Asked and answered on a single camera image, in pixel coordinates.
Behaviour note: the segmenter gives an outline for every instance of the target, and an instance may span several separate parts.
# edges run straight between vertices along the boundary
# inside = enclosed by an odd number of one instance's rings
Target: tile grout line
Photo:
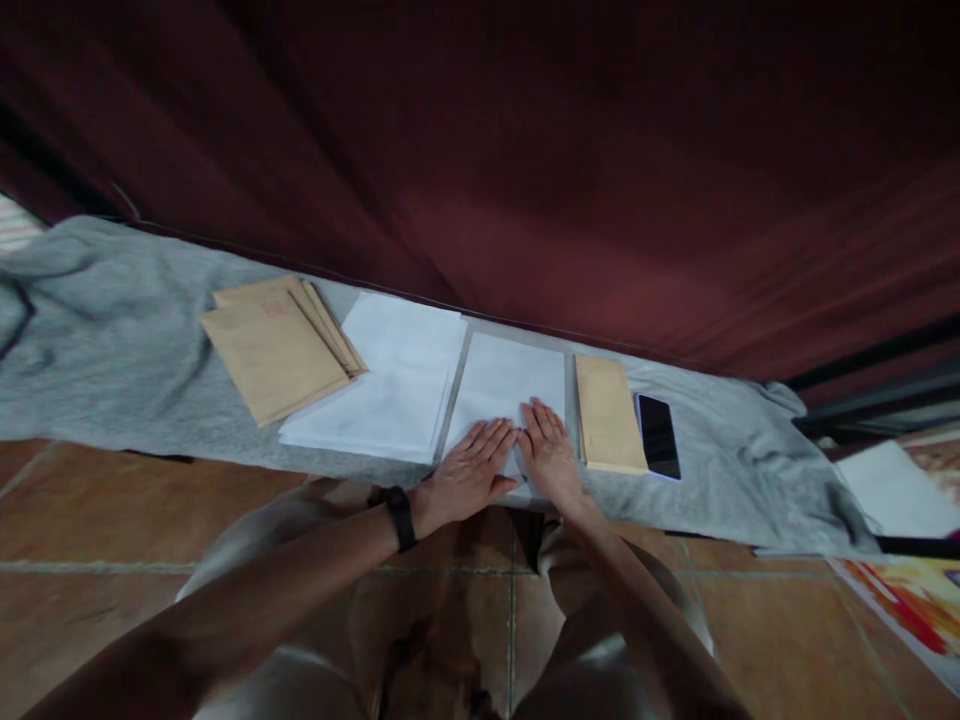
[[[0,561],[0,572],[16,573],[191,573],[197,568],[197,563],[167,563],[167,562],[109,562],[105,560],[94,560],[91,562],[54,562],[45,560],[7,560]],[[763,578],[808,578],[808,579],[829,579],[833,577],[830,573],[819,572],[743,572],[734,570],[675,570],[674,575],[678,578],[739,578],[750,580],[761,580]],[[514,591],[512,578],[517,575],[525,577],[535,577],[534,573],[529,572],[511,572],[502,568],[403,568],[403,567],[377,567],[370,571],[371,575],[385,575],[393,577],[408,577],[416,575],[432,575],[436,577],[502,577],[510,578],[511,592]]]
[[[845,593],[843,592],[843,588],[837,587],[837,583],[843,582],[842,578],[837,577],[837,574],[833,573],[831,574],[830,580],[833,591],[840,599],[840,604],[843,605],[843,609],[847,611],[847,616],[853,621],[854,626],[857,628],[857,633],[860,635],[860,639],[867,647],[867,653],[870,655],[870,659],[873,660],[873,664],[879,671],[880,677],[883,678],[883,684],[886,685],[887,690],[891,695],[893,695],[893,699],[896,700],[897,706],[900,708],[900,712],[903,713],[903,716],[907,720],[913,720],[913,714],[907,708],[906,703],[903,702],[903,698],[900,697],[900,693],[897,692],[897,688],[893,684],[893,679],[890,677],[890,671],[887,670],[887,666],[884,664],[883,660],[880,659],[880,653],[878,653],[877,649],[873,646],[873,643],[870,641],[870,636],[867,635],[867,631],[863,629],[863,625],[860,624],[860,621],[857,619],[857,616],[851,609],[850,604],[847,602],[846,597],[844,597]]]
[[[397,568],[377,567],[370,571],[371,575],[386,575],[390,577],[410,577],[414,575],[433,575],[436,577],[511,577],[509,570],[498,568]]]
[[[829,579],[830,573],[817,572],[814,570],[777,570],[777,571],[751,571],[751,570],[674,570],[673,574],[677,577],[687,578],[739,578],[741,580],[759,580],[761,578],[809,578],[811,580]]]
[[[510,532],[510,614],[507,617],[507,720],[513,717],[513,663],[516,649],[517,596],[515,590],[517,533],[511,526]]]
[[[27,479],[27,476],[29,476],[33,471],[33,469],[46,460],[47,456],[50,455],[50,453],[52,453],[59,444],[59,440],[51,440],[40,450],[38,450],[36,455],[30,458],[26,464],[20,468],[20,470],[18,470],[12,478],[10,478],[9,482],[3,486],[3,489],[0,489],[0,500],[3,500],[3,498],[13,492],[18,485],[22,484],[23,481]]]
[[[693,572],[693,560],[690,558],[690,549],[687,547],[687,543],[683,538],[680,538],[680,547],[683,548],[683,554],[687,558],[687,572]],[[697,595],[697,605],[700,606],[700,614],[703,615],[704,623],[707,622],[707,611],[704,609],[703,605],[703,596],[700,594],[700,583],[697,582],[695,575],[691,575],[690,579],[693,581],[693,591]],[[710,626],[707,625],[707,632],[710,632]]]
[[[197,563],[0,562],[0,572],[38,575],[190,575]]]

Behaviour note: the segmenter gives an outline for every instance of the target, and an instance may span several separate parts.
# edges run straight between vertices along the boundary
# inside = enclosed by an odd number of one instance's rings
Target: brown envelope
[[[577,355],[580,454],[592,470],[644,475],[649,472],[623,365]]]
[[[340,323],[337,322],[337,319],[330,314],[330,311],[327,310],[327,306],[323,304],[323,300],[320,299],[320,294],[317,292],[316,288],[313,287],[306,280],[301,280],[303,289],[307,293],[307,297],[310,298],[310,301],[313,303],[314,309],[316,309],[317,314],[323,319],[323,322],[330,328],[333,329],[333,336],[337,342],[340,351],[346,357],[346,364],[343,366],[344,370],[347,371],[347,375],[350,377],[356,377],[361,373],[367,372],[367,366],[363,362],[363,358],[357,354],[357,350],[353,347],[353,343],[350,342],[350,338],[343,334],[343,330],[340,328]]]
[[[333,353],[334,357],[344,368],[350,377],[356,377],[362,372],[366,372],[366,366],[357,362],[355,353],[347,352],[344,348],[343,333],[336,321],[333,320],[327,308],[323,305],[316,291],[316,301],[314,301],[304,284],[295,275],[285,275],[272,280],[243,285],[241,287],[230,288],[228,290],[218,290],[213,294],[217,307],[229,307],[241,302],[254,302],[265,298],[284,297],[289,294],[297,307],[306,316],[310,325],[313,326],[317,334],[323,338],[324,343]]]
[[[229,305],[204,313],[200,322],[257,427],[350,382],[289,294]]]

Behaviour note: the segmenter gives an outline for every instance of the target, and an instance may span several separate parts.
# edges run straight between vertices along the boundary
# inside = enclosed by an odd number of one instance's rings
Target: black wristband
[[[410,512],[410,499],[399,485],[387,488],[384,491],[384,502],[390,511],[390,519],[397,530],[397,539],[400,541],[400,552],[415,547],[417,535],[413,530],[413,515]]]

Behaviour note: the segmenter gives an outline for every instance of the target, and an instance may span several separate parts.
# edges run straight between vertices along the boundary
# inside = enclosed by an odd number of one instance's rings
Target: hand
[[[520,483],[497,475],[517,441],[510,420],[481,420],[440,463],[429,478],[411,491],[414,529],[426,537],[437,528],[466,520],[491,501],[516,490]]]
[[[575,513],[589,496],[580,482],[567,429],[538,398],[533,399],[533,407],[524,403],[520,409],[527,431],[520,433],[517,442],[530,479],[561,515]]]

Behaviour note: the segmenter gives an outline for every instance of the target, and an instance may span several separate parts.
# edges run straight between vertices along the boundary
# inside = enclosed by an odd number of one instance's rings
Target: red curtain
[[[128,217],[693,369],[960,310],[954,3],[364,5],[5,5],[0,99]]]

